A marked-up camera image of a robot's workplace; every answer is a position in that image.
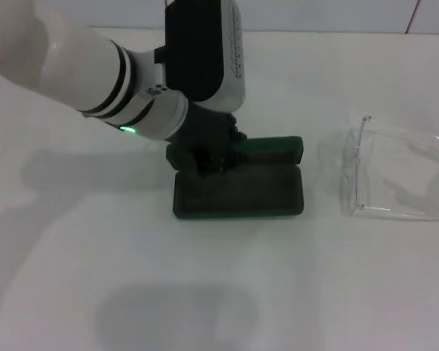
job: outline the clear plastic container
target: clear plastic container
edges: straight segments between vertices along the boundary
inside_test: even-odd
[[[344,178],[356,216],[439,221],[439,137],[365,116]]]

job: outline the white table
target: white table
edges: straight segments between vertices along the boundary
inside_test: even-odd
[[[101,32],[133,50],[164,40]],[[295,219],[179,221],[164,143],[0,78],[0,350],[439,351],[439,223],[339,206],[351,121],[439,134],[439,37],[244,41],[240,129],[304,138]]]

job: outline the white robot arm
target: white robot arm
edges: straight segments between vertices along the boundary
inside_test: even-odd
[[[230,114],[244,101],[234,0],[175,0],[165,46],[122,48],[33,0],[0,0],[0,74],[152,140],[166,140],[178,218],[300,214],[300,137],[248,140]]]
[[[210,2],[210,18],[201,1],[170,4],[166,46],[134,53],[57,12],[36,13],[33,0],[0,0],[0,75],[112,127],[201,144],[207,121],[231,131],[228,114],[245,96],[239,11],[234,0]],[[232,130],[215,134],[227,142]]]

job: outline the white wall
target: white wall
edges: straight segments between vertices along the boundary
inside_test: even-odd
[[[410,33],[439,34],[439,0],[421,0]]]
[[[37,0],[90,26],[162,28],[163,0]],[[416,0],[238,0],[246,30],[405,33]]]

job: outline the green led light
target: green led light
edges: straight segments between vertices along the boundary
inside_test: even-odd
[[[120,130],[123,130],[124,132],[131,132],[136,133],[137,131],[130,127],[120,127]]]

